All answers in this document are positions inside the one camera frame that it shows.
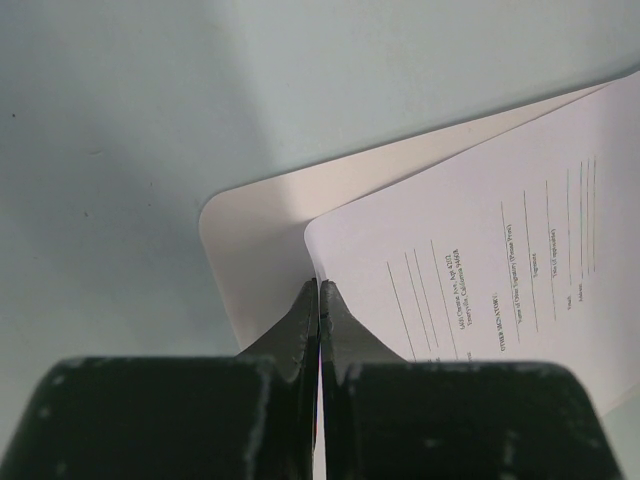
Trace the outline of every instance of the black object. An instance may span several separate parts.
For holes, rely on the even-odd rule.
[[[319,345],[329,478],[620,478],[566,370],[407,363],[314,281],[236,358],[58,364],[0,479],[311,478]]]

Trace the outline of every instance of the paper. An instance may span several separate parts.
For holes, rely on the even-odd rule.
[[[314,274],[304,228],[323,213],[581,98],[568,93],[223,192],[200,237],[241,348],[288,311]]]
[[[606,413],[640,377],[640,76],[324,215],[316,272],[408,360],[548,360]]]

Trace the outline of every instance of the white paper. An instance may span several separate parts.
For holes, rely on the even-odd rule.
[[[318,276],[404,358],[558,362],[604,414],[640,377],[639,208],[633,75],[305,238]]]
[[[200,217],[200,237],[240,348],[251,345],[280,320],[302,284],[313,276],[303,238],[310,220],[601,87],[426,133],[213,197]]]

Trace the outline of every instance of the pale blue background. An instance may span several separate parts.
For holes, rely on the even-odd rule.
[[[637,0],[2,1],[0,451],[55,358],[236,352],[213,194],[620,75],[638,25]],[[639,417],[607,419],[638,476]]]

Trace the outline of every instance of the printed form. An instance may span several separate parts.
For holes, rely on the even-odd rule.
[[[543,360],[600,414],[640,380],[640,76],[317,218],[320,279],[410,361]]]

